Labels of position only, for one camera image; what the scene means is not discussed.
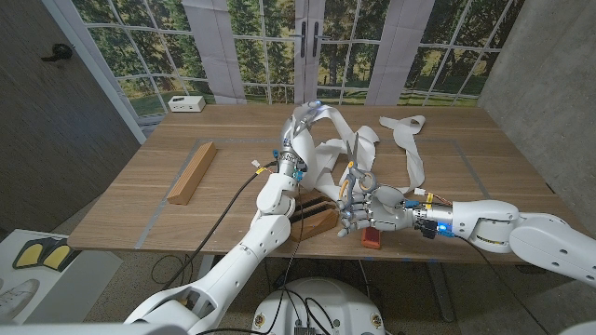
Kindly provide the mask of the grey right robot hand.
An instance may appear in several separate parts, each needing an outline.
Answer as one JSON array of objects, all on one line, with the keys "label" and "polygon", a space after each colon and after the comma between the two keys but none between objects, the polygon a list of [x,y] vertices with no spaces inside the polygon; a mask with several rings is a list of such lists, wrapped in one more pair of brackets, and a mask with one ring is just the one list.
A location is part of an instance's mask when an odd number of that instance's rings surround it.
[{"label": "grey right robot hand", "polygon": [[408,200],[393,187],[380,186],[372,193],[348,191],[337,206],[342,224],[339,237],[364,228],[414,228],[429,239],[436,235],[454,237],[452,206]]}]

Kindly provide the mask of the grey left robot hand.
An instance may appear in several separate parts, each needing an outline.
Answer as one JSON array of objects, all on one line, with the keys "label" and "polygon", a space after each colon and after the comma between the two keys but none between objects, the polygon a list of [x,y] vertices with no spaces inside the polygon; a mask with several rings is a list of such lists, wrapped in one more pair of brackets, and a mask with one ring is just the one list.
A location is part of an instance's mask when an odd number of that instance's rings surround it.
[{"label": "grey left robot hand", "polygon": [[314,176],[318,165],[310,129],[322,112],[321,106],[318,100],[300,105],[284,123],[280,133],[278,173],[296,180]]}]

